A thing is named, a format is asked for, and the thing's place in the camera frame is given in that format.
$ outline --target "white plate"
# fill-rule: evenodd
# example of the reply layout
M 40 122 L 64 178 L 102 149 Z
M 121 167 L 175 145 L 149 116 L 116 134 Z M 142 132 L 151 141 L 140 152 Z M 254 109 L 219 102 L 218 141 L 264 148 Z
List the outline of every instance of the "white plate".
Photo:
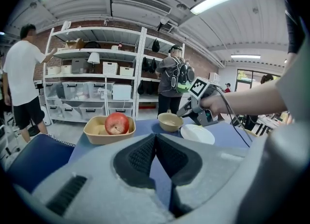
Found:
M 205 144 L 214 144 L 215 142 L 215 138 L 210 131 L 193 124 L 183 126 L 181 128 L 181 135 L 184 139 L 190 141 L 197 141 Z

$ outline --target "human hand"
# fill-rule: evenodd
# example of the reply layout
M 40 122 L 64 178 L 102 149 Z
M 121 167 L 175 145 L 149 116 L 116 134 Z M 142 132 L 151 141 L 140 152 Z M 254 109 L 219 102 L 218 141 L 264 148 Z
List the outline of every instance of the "human hand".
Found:
M 4 102 L 7 106 L 11 105 L 11 99 L 9 95 L 4 95 Z
M 226 105 L 221 96 L 209 96 L 201 99 L 200 105 L 204 109 L 209 109 L 213 117 L 220 113 L 226 113 Z

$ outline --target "white shelving unit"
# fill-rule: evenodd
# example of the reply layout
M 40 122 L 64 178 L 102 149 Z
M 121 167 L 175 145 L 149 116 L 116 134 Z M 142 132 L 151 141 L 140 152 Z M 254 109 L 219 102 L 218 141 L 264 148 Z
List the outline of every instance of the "white shelving unit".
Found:
M 112 27 L 79 27 L 68 29 L 64 31 L 54 32 L 54 28 L 51 30 L 51 33 L 48 38 L 48 42 L 46 45 L 46 54 L 49 51 L 49 45 L 51 38 L 55 36 L 63 42 L 76 40 L 78 38 L 83 39 L 84 42 L 88 41 L 97 41 L 103 43 L 110 44 L 118 44 L 122 42 L 123 45 L 132 46 L 136 52 L 130 51 L 118 51 L 111 49 L 64 49 L 58 51 L 54 57 L 59 58 L 61 60 L 72 60 L 76 58 L 85 58 L 88 59 L 89 55 L 92 52 L 98 52 L 100 55 L 100 59 L 109 60 L 111 62 L 129 62 L 133 63 L 134 68 L 134 76 L 121 76 L 121 75 L 111 75 L 111 74 L 57 74 L 57 75 L 46 75 L 46 64 L 44 64 L 43 69 L 43 84 L 44 84 L 44 92 L 46 95 L 46 79 L 61 79 L 61 78 L 79 78 L 81 81 L 88 81 L 101 78 L 105 79 L 105 83 L 107 83 L 108 79 L 123 79 L 130 80 L 131 85 L 133 86 L 132 91 L 132 99 L 131 100 L 113 100 L 113 99 L 84 99 L 84 100 L 67 100 L 60 99 L 61 102 L 104 102 L 105 108 L 109 109 L 109 103 L 119 102 L 119 103 L 132 103 L 133 111 L 132 117 L 138 120 L 145 120 L 157 117 L 158 109 L 141 109 L 139 110 L 139 103 L 157 103 L 158 96 L 157 95 L 139 95 L 137 94 L 137 88 L 140 84 L 140 81 L 152 81 L 152 82 L 160 82 L 159 79 L 151 79 L 151 78 L 142 78 L 141 77 L 141 67 L 142 60 L 144 57 L 147 59 L 155 58 L 156 61 L 162 61 L 161 58 L 153 57 L 144 54 L 145 50 L 151 50 L 153 42 L 155 39 L 159 41 L 160 50 L 158 53 L 165 54 L 168 56 L 169 49 L 174 45 L 173 43 L 156 38 L 155 36 L 151 36 L 147 34 L 146 28 L 141 28 L 141 31 L 133 31 L 128 29 L 121 28 L 112 28 Z M 46 108 L 49 114 L 49 104 L 51 101 L 59 100 L 58 98 L 46 97 Z M 78 119 L 68 119 L 68 118 L 52 118 L 51 120 L 62 120 L 62 121 L 70 121 L 70 122 L 87 122 L 87 120 L 78 120 Z

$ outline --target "cable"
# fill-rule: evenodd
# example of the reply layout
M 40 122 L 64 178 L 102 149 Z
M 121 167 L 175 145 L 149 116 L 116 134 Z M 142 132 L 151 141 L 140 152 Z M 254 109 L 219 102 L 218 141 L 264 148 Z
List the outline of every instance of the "cable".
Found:
M 240 126 L 241 126 L 242 129 L 243 129 L 243 131 L 247 134 L 247 136 L 248 136 L 248 138 L 250 139 L 250 141 L 253 142 L 252 139 L 251 139 L 251 137 L 249 136 L 249 134 L 248 134 L 248 133 L 246 132 L 246 130 L 244 129 L 242 123 L 240 122 L 240 120 L 239 120 L 239 118 L 236 116 L 236 114 L 234 113 L 234 111 L 233 111 L 233 109 L 231 108 L 230 104 L 229 104 L 228 101 L 226 100 L 224 94 L 223 94 L 220 90 L 218 90 L 217 88 L 214 88 L 214 89 L 215 89 L 217 92 L 219 92 L 219 94 L 221 95 L 221 97 L 222 97 L 223 100 L 224 100 L 224 103 L 225 103 L 225 106 L 226 106 L 226 108 L 227 108 L 228 114 L 229 114 L 229 116 L 231 117 L 232 126 L 233 126 L 234 130 L 239 134 L 239 136 L 241 137 L 241 139 L 243 140 L 243 142 L 244 142 L 248 147 L 250 147 L 250 146 L 248 145 L 248 143 L 244 140 L 244 138 L 242 137 L 242 135 L 238 132 L 238 130 L 236 129 L 236 127 L 233 125 L 233 118 L 232 118 L 231 112 L 232 112 L 233 115 L 236 117 L 237 122 L 240 124 Z

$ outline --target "red apple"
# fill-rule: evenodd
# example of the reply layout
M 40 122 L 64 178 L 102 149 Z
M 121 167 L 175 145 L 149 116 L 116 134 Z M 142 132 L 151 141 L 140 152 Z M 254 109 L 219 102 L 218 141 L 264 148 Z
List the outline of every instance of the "red apple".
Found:
M 128 118 L 123 113 L 112 113 L 106 118 L 105 128 L 108 134 L 127 133 L 129 130 Z

